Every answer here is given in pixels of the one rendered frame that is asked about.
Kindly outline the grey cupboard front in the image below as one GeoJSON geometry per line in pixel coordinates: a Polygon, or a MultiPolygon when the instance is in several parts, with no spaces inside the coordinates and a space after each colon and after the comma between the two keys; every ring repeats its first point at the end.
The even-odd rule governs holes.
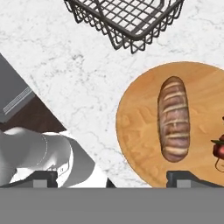
{"type": "Polygon", "coordinates": [[[32,89],[0,53],[0,123],[7,123],[34,96],[32,89]]]}

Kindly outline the red kebab skewer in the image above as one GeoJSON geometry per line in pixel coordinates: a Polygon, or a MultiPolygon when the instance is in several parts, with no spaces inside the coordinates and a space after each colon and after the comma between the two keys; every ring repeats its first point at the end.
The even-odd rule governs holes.
{"type": "Polygon", "coordinates": [[[214,167],[218,172],[224,173],[224,134],[218,139],[212,140],[212,143],[213,155],[217,158],[214,167]]]}

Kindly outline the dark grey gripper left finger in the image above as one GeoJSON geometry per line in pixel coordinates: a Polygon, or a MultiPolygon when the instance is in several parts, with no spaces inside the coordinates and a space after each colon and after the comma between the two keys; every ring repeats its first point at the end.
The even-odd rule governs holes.
{"type": "Polygon", "coordinates": [[[8,184],[8,187],[24,188],[57,188],[56,171],[35,171],[27,178],[8,184]]]}

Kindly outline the brown baguette bread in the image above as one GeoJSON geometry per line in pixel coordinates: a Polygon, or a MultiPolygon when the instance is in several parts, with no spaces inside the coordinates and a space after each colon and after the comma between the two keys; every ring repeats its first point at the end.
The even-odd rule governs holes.
{"type": "Polygon", "coordinates": [[[157,98],[157,131],[163,157],[177,163],[188,154],[190,146],[190,115],[184,82],[169,77],[157,98]]]}

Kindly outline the round wooden board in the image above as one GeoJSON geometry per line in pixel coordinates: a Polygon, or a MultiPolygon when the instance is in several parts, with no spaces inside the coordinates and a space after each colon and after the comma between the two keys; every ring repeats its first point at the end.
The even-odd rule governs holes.
{"type": "Polygon", "coordinates": [[[116,113],[116,134],[123,155],[141,179],[166,186],[168,171],[189,171],[224,186],[224,171],[213,155],[213,140],[224,134],[224,70],[199,62],[172,62],[140,75],[124,92],[116,113]],[[189,101],[191,144],[187,157],[168,162],[158,140],[157,101],[163,82],[178,76],[189,101]]]}

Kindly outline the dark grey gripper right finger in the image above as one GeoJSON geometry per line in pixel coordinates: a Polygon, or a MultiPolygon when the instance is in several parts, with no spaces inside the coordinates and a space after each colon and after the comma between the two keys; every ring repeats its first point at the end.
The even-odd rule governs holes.
{"type": "Polygon", "coordinates": [[[167,188],[201,188],[218,187],[221,185],[197,178],[190,171],[168,171],[166,173],[167,188]]]}

